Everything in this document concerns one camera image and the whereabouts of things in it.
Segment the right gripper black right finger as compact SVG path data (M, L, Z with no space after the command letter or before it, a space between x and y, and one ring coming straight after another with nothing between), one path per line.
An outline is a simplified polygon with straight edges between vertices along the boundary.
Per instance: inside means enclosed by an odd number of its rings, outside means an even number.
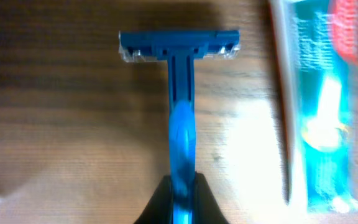
M223 215L204 174L197 172L193 185L194 224L229 224Z

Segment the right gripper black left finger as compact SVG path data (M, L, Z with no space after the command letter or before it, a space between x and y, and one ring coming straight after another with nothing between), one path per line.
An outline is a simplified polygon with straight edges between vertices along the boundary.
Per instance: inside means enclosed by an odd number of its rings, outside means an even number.
M172 181L170 175L165 175L134 224L172 224L172 217Z

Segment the blue disposable razor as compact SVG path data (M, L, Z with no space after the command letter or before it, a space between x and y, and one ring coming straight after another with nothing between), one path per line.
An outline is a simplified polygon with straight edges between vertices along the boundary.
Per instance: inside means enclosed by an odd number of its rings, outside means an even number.
M168 71L168 145L173 188L173 223L192 223L196 165L194 61L210 55L233 58L238 30L121 32L123 60L166 61Z

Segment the white teal toothpaste tube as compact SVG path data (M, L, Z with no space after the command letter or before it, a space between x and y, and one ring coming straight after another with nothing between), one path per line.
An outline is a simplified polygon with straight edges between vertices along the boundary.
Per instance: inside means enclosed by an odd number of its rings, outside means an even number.
M270 2L283 90L289 206L358 211L350 161L358 1Z

